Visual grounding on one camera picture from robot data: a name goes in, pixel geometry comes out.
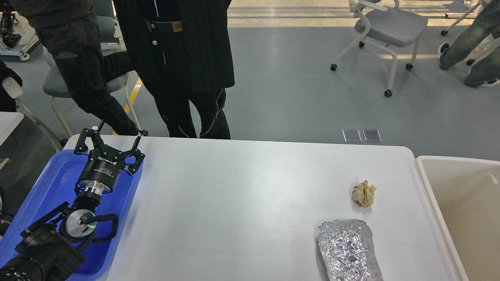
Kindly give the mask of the white robot base far left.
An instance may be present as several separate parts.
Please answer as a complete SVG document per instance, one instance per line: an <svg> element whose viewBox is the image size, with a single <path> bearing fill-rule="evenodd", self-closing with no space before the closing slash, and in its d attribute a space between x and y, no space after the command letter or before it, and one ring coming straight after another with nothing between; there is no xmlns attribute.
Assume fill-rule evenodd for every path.
<svg viewBox="0 0 500 281"><path fill-rule="evenodd" d="M22 62L30 59L29 51L39 44L34 28L19 15L7 0L1 1L0 55L18 57Z"/></svg>

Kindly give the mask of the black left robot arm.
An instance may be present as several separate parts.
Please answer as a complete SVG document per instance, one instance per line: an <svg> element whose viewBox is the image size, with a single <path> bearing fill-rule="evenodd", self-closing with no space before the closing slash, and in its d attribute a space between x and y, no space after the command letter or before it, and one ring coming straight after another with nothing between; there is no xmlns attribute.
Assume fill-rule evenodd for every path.
<svg viewBox="0 0 500 281"><path fill-rule="evenodd" d="M73 203L61 203L20 234L17 256L1 268L2 281L65 281L86 261L86 247L117 235L119 216L96 211L121 171L132 176L139 170L145 155L138 146L146 132L140 130L132 148L120 151L104 143L100 130L84 129L75 146L74 153L88 159L75 183Z"/></svg>

